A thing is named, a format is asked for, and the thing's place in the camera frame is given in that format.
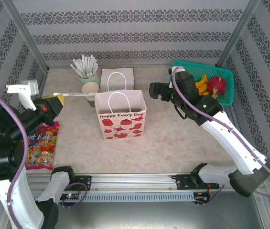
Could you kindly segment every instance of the paper shopping bag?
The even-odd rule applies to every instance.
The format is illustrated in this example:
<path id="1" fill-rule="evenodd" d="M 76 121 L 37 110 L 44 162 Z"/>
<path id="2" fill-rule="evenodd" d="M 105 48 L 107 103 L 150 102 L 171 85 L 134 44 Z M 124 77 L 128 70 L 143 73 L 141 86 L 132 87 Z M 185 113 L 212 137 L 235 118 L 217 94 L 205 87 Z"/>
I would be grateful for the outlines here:
<path id="1" fill-rule="evenodd" d="M 134 89 L 134 69 L 116 68 L 102 69 L 100 92 Z"/>
<path id="2" fill-rule="evenodd" d="M 146 105 L 141 90 L 98 93 L 95 105 L 104 139 L 142 136 Z"/>

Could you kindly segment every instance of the bag handle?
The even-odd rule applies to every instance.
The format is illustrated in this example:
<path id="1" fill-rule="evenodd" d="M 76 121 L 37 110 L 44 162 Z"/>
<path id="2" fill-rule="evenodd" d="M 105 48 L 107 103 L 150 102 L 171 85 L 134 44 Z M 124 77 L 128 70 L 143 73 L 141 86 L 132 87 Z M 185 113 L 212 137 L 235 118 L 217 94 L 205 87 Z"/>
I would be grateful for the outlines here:
<path id="1" fill-rule="evenodd" d="M 109 98 L 108 98 L 108 106 L 109 106 L 109 108 L 110 108 L 111 113 L 113 113 L 113 112 L 112 112 L 112 109 L 111 109 L 111 107 L 110 107 L 109 101 L 110 101 L 110 98 L 111 98 L 111 96 L 112 96 L 113 94 L 122 94 L 122 95 L 124 95 L 125 98 L 126 98 L 126 100 L 127 100 L 127 102 L 128 102 L 128 104 L 129 104 L 129 108 L 130 108 L 130 102 L 129 102 L 129 99 L 126 97 L 126 95 L 123 94 L 122 92 L 114 92 L 114 93 L 112 93 L 112 94 L 109 96 Z"/>
<path id="2" fill-rule="evenodd" d="M 110 74 L 109 77 L 108 77 L 108 79 L 107 79 L 107 91 L 108 91 L 108 92 L 109 92 L 109 79 L 110 79 L 110 77 L 111 77 L 114 73 Z M 122 75 L 122 76 L 124 77 L 124 90 L 126 90 L 126 78 L 125 78 L 125 76 L 124 76 L 122 73 L 119 73 L 119 74 Z"/>

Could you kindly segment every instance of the gummy candy package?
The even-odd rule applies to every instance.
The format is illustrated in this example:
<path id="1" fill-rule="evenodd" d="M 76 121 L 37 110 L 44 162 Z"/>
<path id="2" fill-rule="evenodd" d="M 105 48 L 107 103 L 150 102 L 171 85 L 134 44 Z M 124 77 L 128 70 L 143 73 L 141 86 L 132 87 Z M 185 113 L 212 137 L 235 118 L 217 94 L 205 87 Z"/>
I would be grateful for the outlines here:
<path id="1" fill-rule="evenodd" d="M 28 136 L 29 150 L 25 162 L 26 169 L 53 170 L 52 162 L 58 130 L 59 123 L 55 122 L 53 126 L 40 126 L 34 134 Z"/>

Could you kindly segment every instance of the yellow banana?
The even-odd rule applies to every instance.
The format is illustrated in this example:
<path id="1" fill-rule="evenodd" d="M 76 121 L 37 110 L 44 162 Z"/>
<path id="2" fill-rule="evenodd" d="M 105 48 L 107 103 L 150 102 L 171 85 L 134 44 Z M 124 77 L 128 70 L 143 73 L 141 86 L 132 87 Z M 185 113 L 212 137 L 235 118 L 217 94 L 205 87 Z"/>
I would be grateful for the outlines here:
<path id="1" fill-rule="evenodd" d="M 203 84 L 203 86 L 198 88 L 198 92 L 199 93 L 203 93 L 204 91 L 206 91 L 208 89 L 207 84 Z"/>
<path id="2" fill-rule="evenodd" d="M 206 91 L 206 92 L 200 93 L 200 95 L 209 95 L 209 91 Z"/>
<path id="3" fill-rule="evenodd" d="M 207 81 L 208 81 L 208 80 L 207 80 L 207 75 L 204 74 L 203 77 L 202 77 L 202 79 L 201 79 L 199 82 L 196 82 L 196 83 L 195 83 L 196 88 L 200 88 L 200 87 L 203 86 Z"/>

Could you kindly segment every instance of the damask pattern wall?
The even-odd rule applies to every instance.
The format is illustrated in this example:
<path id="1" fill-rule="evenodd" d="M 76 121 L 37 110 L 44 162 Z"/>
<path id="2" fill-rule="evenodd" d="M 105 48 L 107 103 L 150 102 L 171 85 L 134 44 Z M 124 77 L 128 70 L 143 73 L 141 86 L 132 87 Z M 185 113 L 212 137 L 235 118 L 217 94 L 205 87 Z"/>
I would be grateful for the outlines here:
<path id="1" fill-rule="evenodd" d="M 226 62 L 234 73 L 234 111 L 243 135 L 270 157 L 270 0 L 262 0 Z M 267 191 L 270 193 L 270 179 Z"/>
<path id="2" fill-rule="evenodd" d="M 52 66 L 81 53 L 101 65 L 216 64 L 248 0 L 15 0 Z"/>
<path id="3" fill-rule="evenodd" d="M 40 85 L 42 77 L 42 70 L 0 1 L 0 88 L 26 79 L 37 79 Z M 17 95 L 1 96 L 18 110 L 22 109 Z"/>

